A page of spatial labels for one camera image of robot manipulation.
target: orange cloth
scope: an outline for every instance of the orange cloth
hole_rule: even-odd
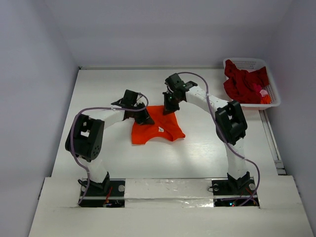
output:
[[[138,125],[134,123],[132,144],[144,145],[154,137],[163,137],[171,142],[186,137],[178,125],[175,113],[163,115],[163,108],[163,105],[147,107],[147,111],[155,124]]]
[[[266,95],[265,97],[262,97],[260,104],[270,104],[271,103],[271,97],[270,95]]]

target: white table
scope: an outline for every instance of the white table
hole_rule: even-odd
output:
[[[207,79],[212,94],[228,99],[222,86],[223,70],[190,71]],[[205,193],[204,188],[196,189],[206,185],[208,180],[186,180],[173,190],[168,188],[172,182],[163,178],[227,175],[225,148],[215,133],[210,115],[185,102],[176,112],[185,139],[171,143],[155,138],[144,146],[133,146],[131,119],[116,123],[104,132],[99,156],[104,158],[111,178],[126,178],[130,184],[139,184],[139,180],[133,178],[141,178],[145,184],[150,183],[150,188],[135,186],[128,190],[129,197],[152,198],[154,194],[156,200],[139,200],[125,208],[115,209],[77,207],[80,189],[77,179],[86,177],[86,174],[64,148],[76,113],[86,107],[108,106],[121,98],[125,89],[140,91],[148,96],[151,105],[161,105],[162,92],[166,89],[164,80],[175,72],[179,70],[79,71],[53,174],[45,180],[30,237],[313,236],[292,177],[277,175],[258,111],[244,111],[248,123],[244,149],[246,157],[260,168],[262,181],[258,196],[261,208],[198,208],[173,202],[183,194],[189,195],[188,202],[195,201],[195,198],[212,202],[211,193]],[[181,78],[193,80],[204,88],[199,78],[187,75],[181,75]],[[249,165],[248,168],[256,180],[254,167]],[[188,185],[195,187],[192,188],[194,196],[190,196],[189,191],[184,193]]]
[[[81,176],[85,171],[77,166],[65,141],[73,118],[83,108],[109,106],[124,95],[126,89],[148,96],[151,105],[162,105],[164,80],[179,70],[80,70],[65,122],[52,177]],[[205,77],[210,93],[228,100],[223,89],[223,70],[193,70]],[[192,75],[181,75],[202,88],[203,82]],[[277,175],[266,134],[258,111],[244,111],[248,123],[245,155],[256,162],[262,175]],[[169,142],[155,138],[144,146],[131,144],[133,120],[116,123],[104,131],[99,157],[111,178],[205,178],[226,177],[225,147],[215,133],[211,116],[186,102],[176,112],[179,126],[186,138]],[[251,174],[256,174],[252,165]]]

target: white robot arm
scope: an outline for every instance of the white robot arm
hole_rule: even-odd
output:
[[[208,104],[207,104],[207,96],[206,92],[201,89],[199,86],[192,87],[186,93],[187,102],[194,104],[206,112],[210,113]],[[210,100],[210,104],[212,106],[212,112],[215,115],[215,111],[218,108],[223,108],[227,106],[227,101],[219,99],[213,95],[209,95],[208,99]],[[245,160],[237,157],[229,148],[228,145],[225,144],[227,159],[228,159],[228,174],[231,175],[234,179],[239,179],[247,174],[247,167]],[[243,152],[243,138],[236,141],[236,144],[232,146],[236,153],[240,155],[244,155]]]
[[[173,74],[165,80],[167,92],[164,92],[164,113],[172,113],[179,110],[179,103],[186,101],[194,104],[208,113],[213,113],[217,127],[221,129],[225,141],[218,129],[219,138],[225,143],[228,158],[228,181],[233,190],[239,190],[250,179],[244,159],[236,155],[244,156],[243,138],[247,123],[239,102],[228,102],[213,95],[207,95],[196,83],[190,81],[184,83],[178,74]]]
[[[103,131],[116,122],[134,118],[139,125],[154,124],[147,112],[144,103],[138,103],[139,93],[126,90],[124,97],[112,105],[116,108],[102,109],[90,112],[89,115],[80,114],[74,121],[73,149],[80,160],[80,164],[87,167],[89,172],[89,190],[96,194],[106,194],[110,186],[110,176],[103,166],[103,161],[98,158],[101,151]],[[71,152],[71,131],[66,140],[66,150]],[[79,180],[82,186],[87,186],[87,181]]]

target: bolt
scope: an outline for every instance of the bolt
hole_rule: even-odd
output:
[[[256,189],[256,186],[254,184],[249,184],[250,190],[254,191]]]
[[[118,187],[118,190],[119,190],[120,192],[124,192],[124,191],[125,191],[125,186],[124,186],[124,185],[120,185],[120,186]]]
[[[213,190],[216,191],[216,192],[219,190],[218,184],[214,184],[214,185],[213,185]]]

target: white basket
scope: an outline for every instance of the white basket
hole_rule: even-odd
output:
[[[277,92],[277,87],[274,82],[273,76],[269,70],[268,65],[265,63],[265,61],[261,59],[256,58],[225,58],[224,68],[226,67],[226,60],[231,60],[238,69],[247,70],[249,72],[258,70],[262,67],[266,67],[268,79],[269,79],[269,85],[265,86],[263,89],[268,92],[268,94],[271,97],[271,103],[270,104],[241,104],[244,108],[253,108],[258,110],[265,110],[270,107],[276,107],[279,106],[281,103],[280,96]]]

